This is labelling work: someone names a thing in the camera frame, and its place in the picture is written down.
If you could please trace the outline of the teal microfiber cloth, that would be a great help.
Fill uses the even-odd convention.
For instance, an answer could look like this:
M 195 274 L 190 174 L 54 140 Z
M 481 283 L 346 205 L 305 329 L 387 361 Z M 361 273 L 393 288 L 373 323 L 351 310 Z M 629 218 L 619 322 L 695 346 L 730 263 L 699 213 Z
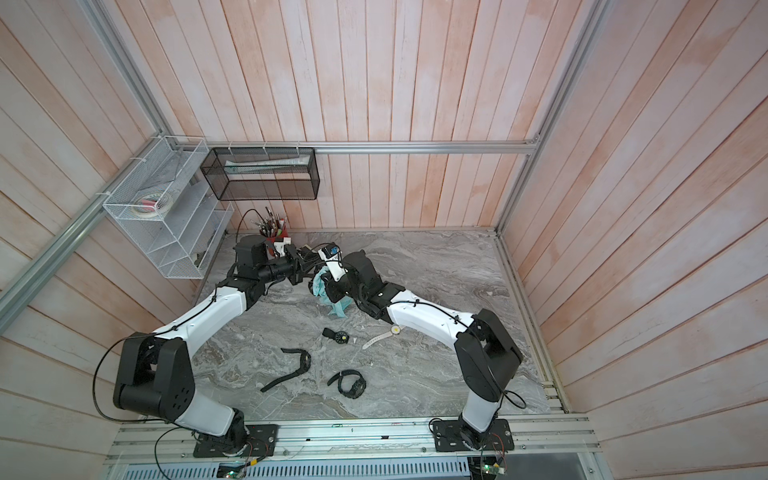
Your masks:
M 319 299 L 321 305 L 330 308 L 329 314 L 338 318 L 346 317 L 346 309 L 353 300 L 336 285 L 328 267 L 316 267 L 309 282 L 310 293 Z

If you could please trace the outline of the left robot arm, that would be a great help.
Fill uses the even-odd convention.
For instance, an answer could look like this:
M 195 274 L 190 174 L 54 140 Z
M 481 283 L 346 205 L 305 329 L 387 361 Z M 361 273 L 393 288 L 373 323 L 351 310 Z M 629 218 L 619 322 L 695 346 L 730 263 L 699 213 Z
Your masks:
M 324 256 L 287 244 L 272 257 L 278 248 L 260 235 L 241 238 L 234 251 L 235 262 L 207 299 L 168 325 L 123 341 L 113 393 L 117 408 L 217 439 L 244 440 L 242 413 L 197 391 L 192 359 L 219 330 L 253 307 L 269 285 L 301 283 L 324 264 Z

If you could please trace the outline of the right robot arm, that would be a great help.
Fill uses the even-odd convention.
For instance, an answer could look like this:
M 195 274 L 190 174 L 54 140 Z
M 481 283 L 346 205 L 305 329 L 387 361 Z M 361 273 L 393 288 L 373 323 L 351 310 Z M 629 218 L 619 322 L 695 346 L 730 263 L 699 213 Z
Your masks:
M 319 256 L 328 267 L 323 282 L 331 301 L 348 297 L 368 316 L 414 329 L 455 352 L 469 388 L 460 424 L 473 434 L 486 433 L 505 388 L 524 360 L 500 318 L 488 309 L 477 313 L 453 310 L 385 281 L 363 250 L 344 256 L 331 244 Z

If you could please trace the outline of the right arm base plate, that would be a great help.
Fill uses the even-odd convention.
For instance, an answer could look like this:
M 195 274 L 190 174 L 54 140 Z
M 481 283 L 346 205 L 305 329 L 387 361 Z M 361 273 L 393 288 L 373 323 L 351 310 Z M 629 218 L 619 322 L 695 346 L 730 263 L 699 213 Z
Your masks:
M 488 430 L 480 433 L 471 429 L 462 419 L 433 418 L 429 421 L 428 428 L 438 452 L 490 449 L 505 453 L 515 448 L 509 423 L 501 418 L 495 418 Z

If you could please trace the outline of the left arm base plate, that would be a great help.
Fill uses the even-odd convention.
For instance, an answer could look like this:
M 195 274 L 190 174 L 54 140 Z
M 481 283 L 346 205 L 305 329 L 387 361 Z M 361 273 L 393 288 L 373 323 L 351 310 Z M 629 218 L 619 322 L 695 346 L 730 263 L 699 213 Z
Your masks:
M 200 434 L 193 457 L 269 457 L 274 453 L 278 430 L 277 424 L 244 424 L 232 427 L 224 436 Z

